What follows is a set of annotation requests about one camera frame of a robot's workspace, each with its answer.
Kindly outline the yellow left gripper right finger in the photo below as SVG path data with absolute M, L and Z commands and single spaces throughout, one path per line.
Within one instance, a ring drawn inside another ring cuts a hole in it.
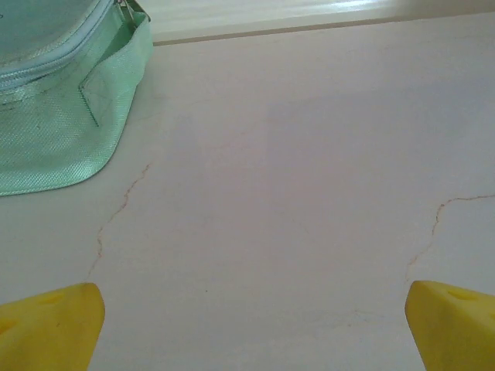
M 494 369 L 494 296 L 415 281 L 405 316 L 427 370 Z

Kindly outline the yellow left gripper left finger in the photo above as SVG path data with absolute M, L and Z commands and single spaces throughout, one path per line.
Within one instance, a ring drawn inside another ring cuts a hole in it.
M 88 369 L 104 317 L 94 283 L 1 305 L 1 369 Z

